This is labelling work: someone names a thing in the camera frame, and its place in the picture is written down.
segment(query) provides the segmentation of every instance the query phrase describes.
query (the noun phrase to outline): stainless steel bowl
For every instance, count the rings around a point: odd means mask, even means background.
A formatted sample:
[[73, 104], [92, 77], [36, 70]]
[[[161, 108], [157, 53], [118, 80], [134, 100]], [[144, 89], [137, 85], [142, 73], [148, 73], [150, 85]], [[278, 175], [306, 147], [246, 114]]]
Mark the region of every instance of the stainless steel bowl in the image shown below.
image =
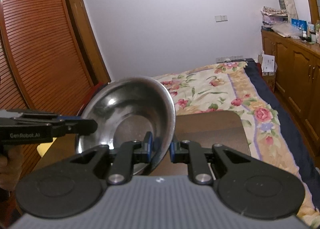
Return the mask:
[[[98, 129], [90, 136], [76, 139], [76, 152], [81, 153], [101, 144], [110, 149], [126, 141], [142, 141], [146, 132], [153, 134], [153, 152], [149, 171], [163, 159], [172, 141], [175, 109], [167, 89], [150, 77], [134, 77], [113, 82], [92, 98], [82, 113]], [[136, 164], [134, 174], [147, 164]]]

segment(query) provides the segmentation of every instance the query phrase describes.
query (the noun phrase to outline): cabinet handle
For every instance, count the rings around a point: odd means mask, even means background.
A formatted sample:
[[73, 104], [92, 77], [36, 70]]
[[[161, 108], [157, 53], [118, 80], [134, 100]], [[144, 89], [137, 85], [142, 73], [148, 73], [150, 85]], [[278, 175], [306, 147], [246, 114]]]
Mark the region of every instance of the cabinet handle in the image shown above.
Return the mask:
[[309, 76], [309, 78], [310, 78], [310, 76], [311, 76], [310, 70], [311, 70], [311, 65], [309, 65], [309, 69], [308, 69], [308, 76]]
[[315, 78], [315, 67], [312, 68], [312, 80]]

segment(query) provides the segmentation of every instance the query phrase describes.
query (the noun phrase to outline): cardboard box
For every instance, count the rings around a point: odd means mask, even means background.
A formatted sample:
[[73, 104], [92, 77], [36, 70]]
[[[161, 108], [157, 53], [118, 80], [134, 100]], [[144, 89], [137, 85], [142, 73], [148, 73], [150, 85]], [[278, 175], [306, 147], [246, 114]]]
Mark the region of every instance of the cardboard box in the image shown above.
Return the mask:
[[[258, 63], [262, 65], [263, 57], [260, 54], [258, 56]], [[263, 80], [267, 83], [267, 85], [271, 88], [271, 90], [274, 92], [275, 91], [275, 85], [276, 85], [276, 71], [277, 71], [277, 63], [275, 63], [275, 68], [273, 72], [262, 72], [262, 78]]]

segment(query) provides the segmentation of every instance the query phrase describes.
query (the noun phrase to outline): metal screw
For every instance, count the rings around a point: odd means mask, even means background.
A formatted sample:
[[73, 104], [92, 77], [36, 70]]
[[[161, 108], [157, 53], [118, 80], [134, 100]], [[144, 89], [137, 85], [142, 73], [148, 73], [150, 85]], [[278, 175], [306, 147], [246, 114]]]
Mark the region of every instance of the metal screw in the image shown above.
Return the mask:
[[196, 180], [201, 183], [208, 182], [210, 181], [210, 179], [211, 179], [211, 176], [209, 176], [208, 174], [202, 173], [202, 174], [196, 175]]
[[120, 174], [113, 174], [108, 177], [109, 181], [114, 184], [118, 184], [124, 180], [124, 176]]
[[165, 179], [163, 177], [157, 177], [156, 178], [156, 182], [158, 182], [158, 183], [162, 183], [164, 181], [165, 181]]

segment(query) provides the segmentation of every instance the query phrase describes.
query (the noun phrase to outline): yellow cloth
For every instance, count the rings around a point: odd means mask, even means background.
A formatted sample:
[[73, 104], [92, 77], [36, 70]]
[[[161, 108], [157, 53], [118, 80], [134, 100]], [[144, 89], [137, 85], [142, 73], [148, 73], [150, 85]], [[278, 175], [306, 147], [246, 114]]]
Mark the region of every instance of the yellow cloth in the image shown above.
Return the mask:
[[41, 157], [43, 157], [43, 155], [47, 152], [47, 150], [50, 148], [50, 146], [52, 145], [52, 143], [54, 143], [56, 139], [57, 138], [53, 138], [52, 142], [49, 142], [49, 143], [41, 143], [37, 147], [37, 151]]

